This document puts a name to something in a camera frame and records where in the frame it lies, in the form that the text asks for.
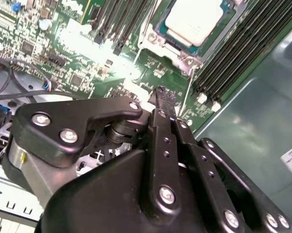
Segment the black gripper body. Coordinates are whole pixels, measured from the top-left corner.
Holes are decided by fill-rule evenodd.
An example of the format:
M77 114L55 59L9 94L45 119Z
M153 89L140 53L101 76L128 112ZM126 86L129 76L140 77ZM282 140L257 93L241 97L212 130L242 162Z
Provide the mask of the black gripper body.
M127 152L61 187L40 220L43 233L222 233L218 219L198 199L189 173L179 168L181 211L165 226L141 206L146 154Z

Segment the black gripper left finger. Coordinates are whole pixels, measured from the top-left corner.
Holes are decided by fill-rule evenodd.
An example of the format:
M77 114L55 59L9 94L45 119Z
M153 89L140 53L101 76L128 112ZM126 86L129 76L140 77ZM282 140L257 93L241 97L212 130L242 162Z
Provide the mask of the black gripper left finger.
M145 216L176 219L181 186L167 92L162 86L153 90L147 100L152 110L129 97L24 105L13 119L4 171L32 191L45 211L65 184L140 150L146 154L140 198Z

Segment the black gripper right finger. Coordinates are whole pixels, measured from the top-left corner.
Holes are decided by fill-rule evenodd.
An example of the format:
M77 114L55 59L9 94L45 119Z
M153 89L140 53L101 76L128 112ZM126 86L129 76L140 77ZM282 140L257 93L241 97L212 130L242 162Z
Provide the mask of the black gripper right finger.
M292 233L289 218L211 139L195 140L176 117L174 91L166 108L177 137L183 208L168 233Z

